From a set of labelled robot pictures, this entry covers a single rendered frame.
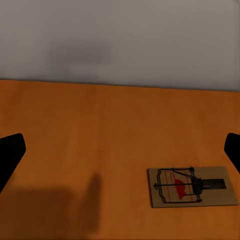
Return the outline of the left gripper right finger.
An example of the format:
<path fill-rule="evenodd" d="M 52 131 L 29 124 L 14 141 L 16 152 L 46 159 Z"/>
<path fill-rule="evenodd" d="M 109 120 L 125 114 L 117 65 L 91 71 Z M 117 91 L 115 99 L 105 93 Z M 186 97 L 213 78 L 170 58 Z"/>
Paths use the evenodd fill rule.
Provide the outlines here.
<path fill-rule="evenodd" d="M 224 151 L 240 173 L 240 135 L 228 133 Z"/>

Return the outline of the mousetrap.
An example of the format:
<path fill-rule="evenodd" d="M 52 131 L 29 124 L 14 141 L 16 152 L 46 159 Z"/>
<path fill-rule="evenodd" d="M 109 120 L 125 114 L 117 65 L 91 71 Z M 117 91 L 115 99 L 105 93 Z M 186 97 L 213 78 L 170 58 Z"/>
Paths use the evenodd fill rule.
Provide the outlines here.
<path fill-rule="evenodd" d="M 148 168 L 152 208 L 239 205 L 226 166 Z"/>

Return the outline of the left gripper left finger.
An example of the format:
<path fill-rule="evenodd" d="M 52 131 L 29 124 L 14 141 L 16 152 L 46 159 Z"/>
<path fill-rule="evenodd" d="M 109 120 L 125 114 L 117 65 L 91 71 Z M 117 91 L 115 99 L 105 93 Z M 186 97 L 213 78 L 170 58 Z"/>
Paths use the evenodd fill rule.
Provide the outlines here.
<path fill-rule="evenodd" d="M 0 138 L 0 193 L 26 152 L 21 133 Z"/>

